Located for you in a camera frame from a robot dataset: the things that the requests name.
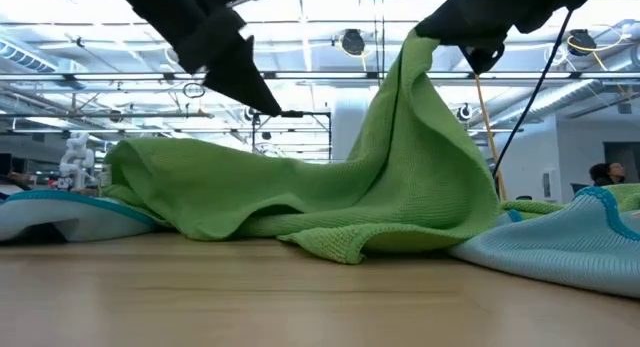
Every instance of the table surface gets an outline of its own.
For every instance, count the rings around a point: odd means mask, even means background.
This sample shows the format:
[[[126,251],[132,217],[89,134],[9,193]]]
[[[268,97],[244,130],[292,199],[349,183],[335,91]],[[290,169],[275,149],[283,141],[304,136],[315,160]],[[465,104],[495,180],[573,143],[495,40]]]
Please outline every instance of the table surface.
[[[177,234],[0,248],[0,346],[638,346],[640,303],[447,258]]]

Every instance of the light blue cloth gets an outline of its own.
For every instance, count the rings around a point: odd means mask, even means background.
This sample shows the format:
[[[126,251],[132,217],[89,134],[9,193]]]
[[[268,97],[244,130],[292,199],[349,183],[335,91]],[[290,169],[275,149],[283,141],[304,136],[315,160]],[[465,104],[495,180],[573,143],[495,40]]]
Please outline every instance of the light blue cloth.
[[[567,208],[498,226],[449,250],[496,270],[628,297],[640,297],[640,212],[620,214],[614,196],[581,190]]]
[[[46,223],[53,224],[68,242],[127,237],[155,229],[151,218],[128,206],[70,192],[19,192],[0,205],[0,241]]]

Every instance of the green cloth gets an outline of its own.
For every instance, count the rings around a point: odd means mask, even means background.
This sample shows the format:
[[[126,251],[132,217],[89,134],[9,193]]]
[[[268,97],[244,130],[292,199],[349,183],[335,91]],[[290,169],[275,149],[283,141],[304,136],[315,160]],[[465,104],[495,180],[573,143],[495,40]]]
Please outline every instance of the green cloth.
[[[344,163],[128,140],[106,158],[103,195],[192,239],[276,237],[341,263],[463,242],[493,226],[499,208],[482,155],[425,74],[437,46],[410,33]]]
[[[640,210],[640,184],[617,184],[603,187],[613,194],[620,212]],[[544,201],[505,201],[500,204],[503,212],[516,210],[524,219],[542,217],[564,209],[567,205]]]

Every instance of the black wire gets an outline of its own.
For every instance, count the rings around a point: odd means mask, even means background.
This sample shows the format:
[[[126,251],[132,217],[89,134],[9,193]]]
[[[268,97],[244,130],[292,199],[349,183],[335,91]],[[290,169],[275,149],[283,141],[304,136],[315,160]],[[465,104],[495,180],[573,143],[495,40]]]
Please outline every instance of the black wire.
[[[380,71],[380,53],[378,52],[378,14],[376,13],[376,0],[373,0],[373,39],[376,42],[376,70],[378,71],[378,87],[380,87],[381,71]]]
[[[104,58],[98,56],[97,54],[91,52],[85,45],[84,43],[82,43],[82,37],[78,37],[76,39],[76,45],[78,47],[80,47],[81,50],[85,51],[86,53],[88,53],[89,55],[91,55],[93,58],[99,60],[100,62],[102,62],[102,64],[104,64],[105,66],[111,68],[112,70],[116,71],[116,72],[122,72],[119,69],[117,69],[114,65],[112,65],[111,63],[107,62]]]
[[[386,72],[387,71],[387,65],[386,65],[386,61],[385,61],[385,55],[386,55],[386,50],[385,50],[385,28],[384,28],[384,0],[382,0],[382,72]]]
[[[513,141],[513,138],[515,137],[516,133],[518,132],[518,129],[520,128],[520,125],[522,125],[522,123],[524,122],[525,117],[527,117],[527,114],[529,113],[529,110],[531,109],[531,106],[533,105],[533,102],[535,101],[536,96],[538,95],[538,92],[540,91],[540,87],[542,87],[542,82],[544,82],[544,79],[547,76],[547,72],[549,72],[549,69],[551,68],[551,64],[553,63],[553,59],[555,58],[556,53],[558,52],[558,49],[560,48],[560,45],[562,44],[562,38],[564,37],[564,33],[567,30],[567,25],[569,24],[569,20],[571,19],[571,15],[572,14],[573,14],[573,10],[569,10],[569,13],[567,13],[567,17],[564,19],[564,22],[562,23],[562,27],[560,28],[560,33],[558,33],[558,38],[556,39],[556,43],[553,45],[553,49],[551,50],[551,56],[549,56],[549,60],[547,61],[547,65],[544,67],[544,70],[542,71],[542,75],[538,79],[538,83],[536,84],[536,88],[533,90],[533,94],[531,95],[531,98],[529,99],[529,103],[527,103],[527,107],[525,107],[524,110],[522,111],[522,114],[520,115],[520,118],[518,119],[518,122],[516,123],[515,127],[513,127],[513,130],[511,131],[511,133],[509,134],[509,138],[507,139],[507,143],[504,145],[504,148],[502,149],[502,152],[500,152],[500,157],[498,158],[498,161],[496,161],[496,165],[493,168],[493,178],[494,179],[498,175],[498,171],[500,170],[500,164],[502,163],[502,160],[504,159],[504,155],[507,153],[507,149],[511,145],[511,142]]]

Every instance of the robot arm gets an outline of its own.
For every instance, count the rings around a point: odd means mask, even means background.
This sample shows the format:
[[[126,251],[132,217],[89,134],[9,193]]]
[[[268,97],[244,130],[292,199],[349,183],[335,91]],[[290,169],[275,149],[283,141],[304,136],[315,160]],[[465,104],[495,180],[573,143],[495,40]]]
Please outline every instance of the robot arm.
[[[174,47],[190,73],[205,67],[204,85],[258,111],[277,116],[280,106],[253,63],[253,39],[238,33],[245,22],[231,8],[247,0],[127,0]],[[447,0],[416,26],[419,36],[460,46],[477,74],[504,52],[512,26],[540,28],[553,11],[587,0]]]

